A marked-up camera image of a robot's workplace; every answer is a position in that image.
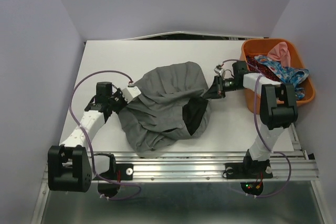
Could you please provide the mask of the grey skirt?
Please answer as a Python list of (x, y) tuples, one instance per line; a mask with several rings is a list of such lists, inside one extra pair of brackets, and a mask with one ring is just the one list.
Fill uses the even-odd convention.
[(135, 85), (141, 94), (118, 114), (134, 151), (156, 151), (206, 131), (212, 108), (203, 97), (208, 85), (197, 63), (157, 67)]

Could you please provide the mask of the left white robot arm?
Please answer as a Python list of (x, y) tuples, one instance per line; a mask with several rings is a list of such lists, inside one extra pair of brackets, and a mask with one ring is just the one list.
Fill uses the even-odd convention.
[(87, 151), (113, 111), (126, 105), (121, 89), (111, 82), (98, 82), (96, 95), (84, 109), (77, 126), (60, 144), (48, 150), (48, 186), (52, 191), (87, 192), (92, 181), (92, 162)]

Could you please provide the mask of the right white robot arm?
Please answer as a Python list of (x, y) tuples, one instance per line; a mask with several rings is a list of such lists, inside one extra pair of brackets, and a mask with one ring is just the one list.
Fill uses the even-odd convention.
[(223, 172), (227, 179), (258, 178), (262, 175), (272, 178), (270, 156), (274, 145), (284, 129), (298, 118), (295, 88), (291, 83), (275, 82), (263, 76), (245, 61), (236, 60), (233, 75), (226, 78), (221, 65), (216, 66), (214, 81), (204, 94), (206, 99), (224, 98), (227, 92), (251, 90), (254, 93), (254, 121), (257, 137), (247, 150), (241, 163), (226, 163)]

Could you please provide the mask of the orange plastic bin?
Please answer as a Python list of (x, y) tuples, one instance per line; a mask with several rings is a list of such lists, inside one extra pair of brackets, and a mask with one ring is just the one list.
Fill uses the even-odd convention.
[[(303, 61), (299, 55), (299, 51), (290, 41), (280, 38), (262, 38), (262, 39), (250, 39), (246, 40), (242, 44), (242, 52), (240, 60), (246, 61), (247, 56), (258, 56), (267, 54), (271, 49), (280, 42), (285, 42), (288, 46), (289, 53), (291, 55), (291, 66), (296, 68), (304, 68)], [(299, 84), (300, 88), (304, 88), (305, 96), (297, 101), (297, 106), (301, 106), (311, 102), (315, 97), (315, 89), (310, 77), (307, 77), (302, 84)]]

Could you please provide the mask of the red dotted skirt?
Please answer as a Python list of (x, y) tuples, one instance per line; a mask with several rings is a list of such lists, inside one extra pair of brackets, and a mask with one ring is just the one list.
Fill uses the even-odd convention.
[(246, 60), (249, 64), (257, 68), (266, 78), (273, 81), (280, 81), (280, 79), (265, 65), (260, 64), (255, 57), (247, 56)]

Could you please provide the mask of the pink garment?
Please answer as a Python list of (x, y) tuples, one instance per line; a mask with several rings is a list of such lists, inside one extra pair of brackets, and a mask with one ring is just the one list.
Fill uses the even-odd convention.
[(267, 57), (278, 61), (283, 67), (291, 66), (291, 56), (286, 42), (276, 44), (268, 53)]

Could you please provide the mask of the blue floral skirt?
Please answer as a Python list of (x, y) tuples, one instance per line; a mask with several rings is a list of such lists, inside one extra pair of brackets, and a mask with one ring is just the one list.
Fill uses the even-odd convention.
[(255, 60), (267, 67), (282, 83), (290, 83), (295, 88), (297, 100), (305, 97), (305, 89), (299, 87), (309, 76), (309, 70), (305, 68), (284, 67), (278, 61), (272, 60), (266, 56), (258, 55)]

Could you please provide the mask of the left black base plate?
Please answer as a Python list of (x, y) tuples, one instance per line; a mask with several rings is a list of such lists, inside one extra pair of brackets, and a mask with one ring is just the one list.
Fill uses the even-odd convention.
[(133, 179), (134, 166), (130, 163), (117, 163), (115, 171), (110, 165), (99, 166), (98, 173), (101, 177), (114, 181), (131, 181)]

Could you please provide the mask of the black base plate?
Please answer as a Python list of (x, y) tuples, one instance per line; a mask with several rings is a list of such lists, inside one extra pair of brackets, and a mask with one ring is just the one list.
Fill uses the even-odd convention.
[(225, 174), (227, 179), (271, 179), (272, 173), (267, 173), (264, 167), (249, 167), (243, 163), (225, 163)]
[(115, 171), (110, 165), (99, 166), (98, 173), (101, 177), (114, 181), (131, 181), (133, 179), (134, 166), (130, 163), (117, 163)]

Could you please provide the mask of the aluminium rail frame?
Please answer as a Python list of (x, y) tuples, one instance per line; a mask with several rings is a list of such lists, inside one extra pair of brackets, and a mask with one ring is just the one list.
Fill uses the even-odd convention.
[(164, 153), (141, 158), (116, 154), (134, 168), (142, 187), (137, 198), (100, 198), (98, 182), (86, 193), (50, 191), (43, 179), (32, 223), (331, 223), (314, 160), (301, 147), (296, 129), (285, 132), (294, 150), (273, 156), (273, 179), (264, 180), (272, 197), (245, 196), (238, 180), (228, 180), (225, 163), (242, 152)]

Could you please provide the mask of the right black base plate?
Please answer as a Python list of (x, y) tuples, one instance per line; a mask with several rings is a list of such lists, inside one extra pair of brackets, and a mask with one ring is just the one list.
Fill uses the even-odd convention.
[(264, 167), (249, 167), (243, 163), (225, 163), (225, 174), (227, 179), (271, 179), (272, 173), (267, 173)]

